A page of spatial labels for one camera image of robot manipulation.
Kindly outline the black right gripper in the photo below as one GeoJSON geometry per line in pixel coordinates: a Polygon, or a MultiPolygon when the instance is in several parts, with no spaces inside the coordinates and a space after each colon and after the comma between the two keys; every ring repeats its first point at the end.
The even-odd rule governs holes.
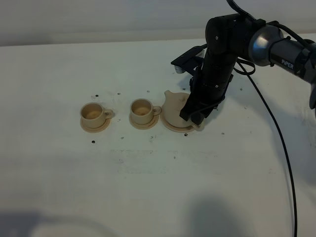
{"type": "Polygon", "coordinates": [[[220,104],[225,97],[236,61],[235,54],[215,54],[210,49],[206,50],[203,64],[194,76],[189,99],[180,111],[182,119],[188,121],[192,116],[192,122],[200,125],[210,115],[212,107],[220,104]],[[196,112],[197,109],[204,108],[207,109],[196,112]]]}

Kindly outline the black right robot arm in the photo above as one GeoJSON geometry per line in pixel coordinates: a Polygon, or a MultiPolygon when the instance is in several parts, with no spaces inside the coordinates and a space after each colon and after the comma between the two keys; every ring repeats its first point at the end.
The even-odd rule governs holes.
{"type": "Polygon", "coordinates": [[[225,98],[236,62],[276,65],[311,86],[310,109],[316,107],[316,44],[284,37],[277,21],[248,20],[232,14],[210,19],[205,29],[206,52],[190,82],[190,95],[180,117],[200,125],[225,98]]]}

